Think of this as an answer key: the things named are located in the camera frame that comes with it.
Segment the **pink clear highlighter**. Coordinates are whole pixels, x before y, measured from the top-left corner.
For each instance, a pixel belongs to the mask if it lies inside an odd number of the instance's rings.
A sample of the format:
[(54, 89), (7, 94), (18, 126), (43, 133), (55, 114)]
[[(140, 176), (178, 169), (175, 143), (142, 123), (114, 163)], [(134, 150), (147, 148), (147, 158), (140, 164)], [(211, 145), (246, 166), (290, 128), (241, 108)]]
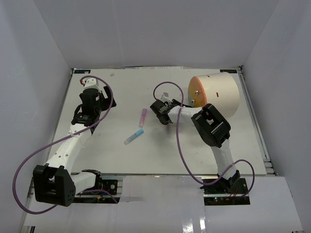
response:
[(139, 126), (140, 128), (143, 128), (146, 114), (147, 114), (147, 109), (146, 109), (146, 108), (143, 108), (143, 109), (142, 109), (142, 112), (141, 112), (139, 124), (138, 124), (138, 126)]

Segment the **blue cap clear highlighter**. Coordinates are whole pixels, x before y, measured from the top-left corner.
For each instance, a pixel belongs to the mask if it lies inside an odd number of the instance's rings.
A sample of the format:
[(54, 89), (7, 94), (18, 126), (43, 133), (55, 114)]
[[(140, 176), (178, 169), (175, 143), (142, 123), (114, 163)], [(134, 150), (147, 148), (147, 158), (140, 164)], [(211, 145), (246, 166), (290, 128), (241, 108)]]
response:
[(129, 143), (131, 143), (133, 140), (135, 140), (136, 138), (138, 138), (140, 135), (142, 135), (144, 133), (143, 129), (139, 129), (138, 131), (136, 131), (134, 134), (132, 134), (130, 137), (128, 137), (127, 139), (125, 139), (124, 144), (128, 145)]

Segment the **cream round drawer organizer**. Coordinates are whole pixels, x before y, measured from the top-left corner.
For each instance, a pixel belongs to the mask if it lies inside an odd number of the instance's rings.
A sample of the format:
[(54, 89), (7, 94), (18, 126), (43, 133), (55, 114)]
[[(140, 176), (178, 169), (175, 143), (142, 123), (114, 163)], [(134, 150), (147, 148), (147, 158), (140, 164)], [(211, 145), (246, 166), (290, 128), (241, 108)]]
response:
[(234, 116), (240, 93), (234, 78), (227, 72), (194, 76), (188, 85), (189, 105), (203, 107), (213, 104), (226, 118)]

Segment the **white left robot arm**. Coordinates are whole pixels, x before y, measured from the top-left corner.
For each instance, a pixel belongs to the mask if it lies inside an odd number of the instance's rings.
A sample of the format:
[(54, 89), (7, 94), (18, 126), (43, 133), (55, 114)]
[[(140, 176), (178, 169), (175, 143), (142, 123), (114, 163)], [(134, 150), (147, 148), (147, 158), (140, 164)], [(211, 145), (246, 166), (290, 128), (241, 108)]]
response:
[(116, 106), (111, 89), (99, 88), (99, 79), (84, 76), (80, 83), (84, 90), (79, 95), (82, 103), (76, 108), (67, 138), (55, 154), (33, 170), (35, 199), (38, 202), (69, 206), (79, 193), (97, 194), (102, 190), (102, 175), (99, 171), (85, 169), (71, 173), (83, 145), (91, 138), (102, 112)]

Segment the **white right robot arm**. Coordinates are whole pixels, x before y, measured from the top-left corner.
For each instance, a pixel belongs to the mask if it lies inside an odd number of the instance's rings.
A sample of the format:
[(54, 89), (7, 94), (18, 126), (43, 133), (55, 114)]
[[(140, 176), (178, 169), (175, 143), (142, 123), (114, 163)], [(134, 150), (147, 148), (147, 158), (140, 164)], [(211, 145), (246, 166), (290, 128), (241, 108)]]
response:
[(163, 125), (177, 122), (194, 125), (201, 139), (211, 147), (220, 178), (216, 184), (224, 193), (232, 193), (237, 188), (240, 172), (234, 165), (230, 151), (229, 137), (231, 126), (224, 116), (210, 103), (203, 107), (182, 106), (168, 93), (163, 93), (150, 109)]

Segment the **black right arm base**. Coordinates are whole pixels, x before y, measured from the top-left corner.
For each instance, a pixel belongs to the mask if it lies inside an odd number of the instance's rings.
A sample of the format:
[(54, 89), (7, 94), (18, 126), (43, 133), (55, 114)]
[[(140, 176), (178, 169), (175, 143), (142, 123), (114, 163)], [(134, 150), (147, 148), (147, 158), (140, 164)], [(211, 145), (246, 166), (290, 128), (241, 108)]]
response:
[(231, 191), (225, 190), (220, 184), (200, 187), (203, 191), (205, 206), (231, 206), (250, 205), (248, 195), (243, 196), (248, 190), (245, 178), (240, 178)]

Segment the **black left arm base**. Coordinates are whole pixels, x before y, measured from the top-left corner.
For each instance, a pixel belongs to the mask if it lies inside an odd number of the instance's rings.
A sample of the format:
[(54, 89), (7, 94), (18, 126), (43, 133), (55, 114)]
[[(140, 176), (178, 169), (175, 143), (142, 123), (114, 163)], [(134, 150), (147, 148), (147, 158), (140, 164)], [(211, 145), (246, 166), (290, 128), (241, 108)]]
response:
[(118, 180), (101, 180), (95, 186), (82, 191), (81, 194), (105, 195), (105, 192), (100, 192), (99, 190), (104, 190), (111, 195), (116, 195), (118, 193)]

